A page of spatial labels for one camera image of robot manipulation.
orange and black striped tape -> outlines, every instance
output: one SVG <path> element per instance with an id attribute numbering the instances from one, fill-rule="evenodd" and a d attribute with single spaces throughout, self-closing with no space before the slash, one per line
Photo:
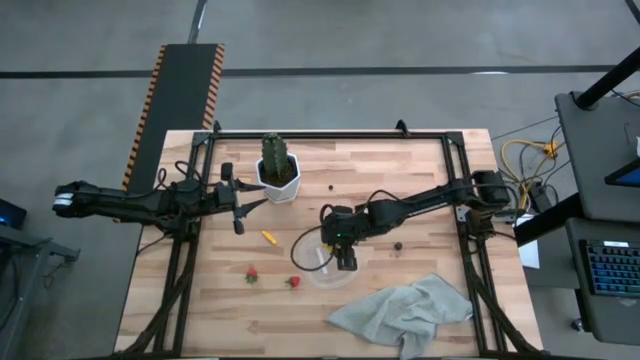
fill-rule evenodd
<path id="1" fill-rule="evenodd" d="M 220 76 L 222 75 L 222 62 L 224 61 L 224 45 L 216 46 L 216 55 L 213 59 L 213 69 L 211 70 L 211 82 L 209 83 L 209 93 L 204 106 L 204 118 L 202 128 L 211 130 L 213 128 L 213 112 L 216 110 L 216 98 L 220 87 Z"/>
<path id="2" fill-rule="evenodd" d="M 166 46 L 160 47 L 160 53 L 158 54 L 158 60 L 156 66 L 151 73 L 151 83 L 149 84 L 149 91 L 147 92 L 147 98 L 144 100 L 144 106 L 142 108 L 142 115 L 140 115 L 140 121 L 138 122 L 138 128 L 136 129 L 136 138 L 133 140 L 133 146 L 131 147 L 131 153 L 129 154 L 129 161 L 127 162 L 127 169 L 124 172 L 124 179 L 122 180 L 122 190 L 129 190 L 129 181 L 131 181 L 131 172 L 133 171 L 133 164 L 136 162 L 138 156 L 138 147 L 140 146 L 140 139 L 142 138 L 142 132 L 147 124 L 147 115 L 149 113 L 149 107 L 151 106 L 151 98 L 153 97 L 153 91 L 156 88 L 158 82 L 158 74 L 160 73 L 160 65 L 162 65 L 162 59 L 164 58 L 164 51 Z"/>

concrete floor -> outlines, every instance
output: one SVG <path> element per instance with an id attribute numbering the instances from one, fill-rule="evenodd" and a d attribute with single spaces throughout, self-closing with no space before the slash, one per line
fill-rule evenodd
<path id="1" fill-rule="evenodd" d="M 195 0 L 0 1 L 0 71 L 150 69 L 158 47 L 186 41 Z M 210 0 L 199 42 L 227 44 L 226 68 L 614 64 L 640 25 L 614 0 Z M 223 79 L 228 129 L 488 128 L 498 136 L 554 115 L 553 96 L 602 74 Z M 82 248 L 42 290 L 21 359 L 112 350 L 140 227 L 66 220 L 53 189 L 76 179 L 119 187 L 147 79 L 0 80 L 0 197 L 29 210 L 26 229 Z M 640 88 L 637 75 L 619 87 Z M 547 140 L 557 120 L 500 137 Z M 509 154 L 515 162 L 517 151 Z M 567 159 L 562 152 L 559 161 Z M 570 167 L 551 183 L 575 191 Z M 545 348 L 632 359 L 568 328 L 573 293 L 532 288 Z"/>

white hexagonal planter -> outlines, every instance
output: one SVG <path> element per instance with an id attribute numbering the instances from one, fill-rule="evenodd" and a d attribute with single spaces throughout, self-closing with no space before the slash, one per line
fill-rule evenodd
<path id="1" fill-rule="evenodd" d="M 298 158 L 292 153 L 287 153 L 287 157 L 290 161 L 293 161 L 296 167 L 296 177 L 283 187 L 276 187 L 266 184 L 260 179 L 260 164 L 262 159 L 256 161 L 256 174 L 258 178 L 258 184 L 265 187 L 264 193 L 267 198 L 274 204 L 282 204 L 293 201 L 298 195 L 298 189 L 300 189 L 300 165 L 298 164 Z"/>

clear plastic bowl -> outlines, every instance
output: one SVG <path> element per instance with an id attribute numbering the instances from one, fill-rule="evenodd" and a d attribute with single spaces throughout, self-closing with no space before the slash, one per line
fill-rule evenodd
<path id="1" fill-rule="evenodd" d="M 296 262 L 303 267 L 313 268 L 322 265 L 331 254 L 322 245 L 320 230 L 307 234 L 302 238 L 293 251 Z M 358 271 L 339 271 L 337 261 L 333 258 L 323 268 L 304 272 L 309 281 L 321 289 L 335 289 L 350 283 Z"/>

blue keyboard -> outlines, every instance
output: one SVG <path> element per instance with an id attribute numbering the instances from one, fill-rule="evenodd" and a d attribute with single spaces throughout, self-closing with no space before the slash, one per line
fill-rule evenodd
<path id="1" fill-rule="evenodd" d="M 604 243 L 581 241 L 582 255 L 591 275 L 591 292 L 640 297 L 640 248 L 606 246 Z"/>

